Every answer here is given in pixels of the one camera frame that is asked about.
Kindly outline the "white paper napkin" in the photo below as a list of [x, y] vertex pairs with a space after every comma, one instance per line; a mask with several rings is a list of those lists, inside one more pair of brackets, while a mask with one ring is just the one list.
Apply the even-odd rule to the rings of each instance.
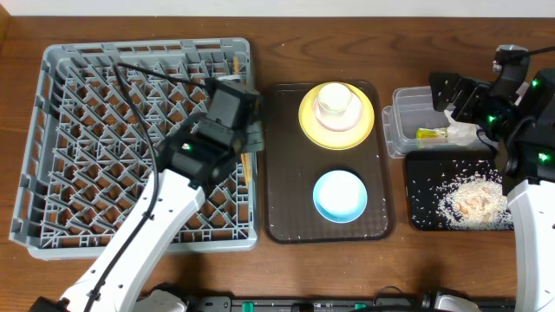
[[448, 126], [442, 129], [445, 138], [451, 144], [457, 146], [468, 146], [478, 140], [476, 134], [478, 128], [471, 123], [459, 122], [452, 118], [452, 111], [446, 109], [444, 114], [448, 121]]

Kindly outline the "white cup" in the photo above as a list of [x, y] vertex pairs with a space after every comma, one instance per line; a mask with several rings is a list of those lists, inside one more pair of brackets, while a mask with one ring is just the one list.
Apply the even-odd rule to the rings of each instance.
[[324, 85], [317, 96], [319, 107], [325, 112], [333, 114], [344, 112], [348, 108], [351, 98], [351, 91], [338, 82]]

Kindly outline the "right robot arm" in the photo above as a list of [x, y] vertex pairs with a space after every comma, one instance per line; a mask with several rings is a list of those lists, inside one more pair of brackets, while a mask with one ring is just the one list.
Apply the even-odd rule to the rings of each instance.
[[495, 81], [433, 71], [433, 107], [453, 106], [451, 116], [497, 142], [495, 165], [513, 217], [518, 311], [554, 309], [554, 70], [542, 68], [526, 91], [536, 53], [500, 45], [493, 59]]

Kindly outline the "pink bowl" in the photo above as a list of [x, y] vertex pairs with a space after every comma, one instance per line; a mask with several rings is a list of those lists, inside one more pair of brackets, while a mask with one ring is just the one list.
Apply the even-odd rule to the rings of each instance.
[[362, 118], [363, 105], [353, 92], [350, 93], [349, 103], [341, 111], [326, 110], [317, 97], [313, 104], [313, 113], [317, 122], [332, 132], [345, 132], [354, 128]]

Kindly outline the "yellow green snack wrapper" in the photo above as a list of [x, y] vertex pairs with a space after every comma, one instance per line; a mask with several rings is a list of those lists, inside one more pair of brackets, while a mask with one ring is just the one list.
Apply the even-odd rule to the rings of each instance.
[[416, 139], [418, 140], [431, 140], [431, 139], [445, 139], [448, 136], [447, 129], [443, 128], [418, 128], [416, 132]]

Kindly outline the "wooden chopstick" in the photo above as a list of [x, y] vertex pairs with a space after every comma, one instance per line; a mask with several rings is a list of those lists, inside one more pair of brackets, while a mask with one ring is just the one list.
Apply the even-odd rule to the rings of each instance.
[[249, 187], [252, 180], [251, 155], [249, 153], [242, 153], [241, 163], [245, 177], [245, 186]]
[[233, 71], [235, 75], [240, 74], [238, 56], [233, 57]]

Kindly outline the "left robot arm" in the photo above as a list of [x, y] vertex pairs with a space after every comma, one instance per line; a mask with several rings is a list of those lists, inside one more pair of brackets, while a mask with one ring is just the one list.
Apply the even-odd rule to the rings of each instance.
[[208, 84], [210, 107], [162, 142], [153, 172], [130, 214], [88, 270], [56, 301], [40, 296], [33, 311], [131, 311], [178, 230], [252, 151], [251, 127], [262, 95], [240, 82]]

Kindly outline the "light blue bowl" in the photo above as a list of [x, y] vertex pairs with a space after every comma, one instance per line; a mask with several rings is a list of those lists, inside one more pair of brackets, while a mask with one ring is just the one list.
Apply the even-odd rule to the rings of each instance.
[[366, 210], [368, 192], [354, 173], [334, 170], [317, 180], [312, 199], [323, 218], [335, 224], [347, 224], [361, 217]]

